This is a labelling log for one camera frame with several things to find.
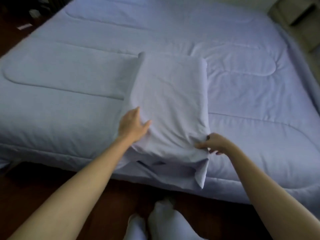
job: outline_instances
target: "person's left arm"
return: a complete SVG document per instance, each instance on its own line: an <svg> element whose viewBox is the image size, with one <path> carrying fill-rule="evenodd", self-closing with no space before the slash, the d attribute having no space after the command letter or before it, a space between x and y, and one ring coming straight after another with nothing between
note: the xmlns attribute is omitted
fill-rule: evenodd
<svg viewBox="0 0 320 240"><path fill-rule="evenodd" d="M150 126L151 121L140 123L139 112L139 108L129 111L111 146L55 191L9 239L76 239L118 161Z"/></svg>

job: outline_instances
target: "wooden floor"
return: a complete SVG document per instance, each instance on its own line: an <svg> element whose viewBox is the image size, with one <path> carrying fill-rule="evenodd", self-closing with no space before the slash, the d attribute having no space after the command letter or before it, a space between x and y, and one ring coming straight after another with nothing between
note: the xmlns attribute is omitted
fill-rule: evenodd
<svg viewBox="0 0 320 240"><path fill-rule="evenodd" d="M0 56L36 27L20 31L29 22L0 17ZM22 163L0 177L0 240L8 238L73 172L40 164ZM88 217L78 239L122 239L128 218L137 212L145 219L154 203L176 199L175 208L193 229L207 239L271 239L254 208L169 192L146 185L111 180Z"/></svg>

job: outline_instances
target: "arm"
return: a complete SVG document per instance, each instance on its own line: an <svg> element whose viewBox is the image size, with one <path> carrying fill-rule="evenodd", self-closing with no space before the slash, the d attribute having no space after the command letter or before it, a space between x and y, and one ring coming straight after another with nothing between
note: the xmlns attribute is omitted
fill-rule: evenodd
<svg viewBox="0 0 320 240"><path fill-rule="evenodd" d="M226 154L266 229L273 239L320 239L320 222L303 205L260 170L235 144L210 134L198 149Z"/></svg>
<svg viewBox="0 0 320 240"><path fill-rule="evenodd" d="M129 111L112 145L54 192L9 239L76 239L118 161L150 123L140 123L139 108Z"/></svg>

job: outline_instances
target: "person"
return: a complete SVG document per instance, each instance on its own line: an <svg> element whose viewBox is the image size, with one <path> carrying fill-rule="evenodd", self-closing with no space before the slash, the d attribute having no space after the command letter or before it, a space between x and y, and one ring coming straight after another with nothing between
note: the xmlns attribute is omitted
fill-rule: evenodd
<svg viewBox="0 0 320 240"><path fill-rule="evenodd" d="M140 109L122 117L118 137L100 156L55 191L9 238L10 240L76 239L125 151L148 131L151 121L140 122ZM210 153L226 154L259 217L273 239L320 239L320 222L276 182L260 170L235 144L210 134L195 145ZM168 200L155 204L149 216L150 234L157 240L200 238ZM145 222L129 219L125 240L146 239Z"/></svg>

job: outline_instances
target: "folded cloth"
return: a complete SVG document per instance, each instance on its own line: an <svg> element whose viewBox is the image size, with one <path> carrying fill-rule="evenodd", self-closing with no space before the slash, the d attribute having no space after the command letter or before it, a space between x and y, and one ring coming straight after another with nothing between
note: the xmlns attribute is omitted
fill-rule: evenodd
<svg viewBox="0 0 320 240"><path fill-rule="evenodd" d="M208 152L194 148L210 133L208 121L207 63L202 58L140 53L121 114L140 106L149 132L132 148L149 174L163 183L188 188L195 180L202 188L208 166ZM183 177L177 165L190 167L193 178Z"/></svg>

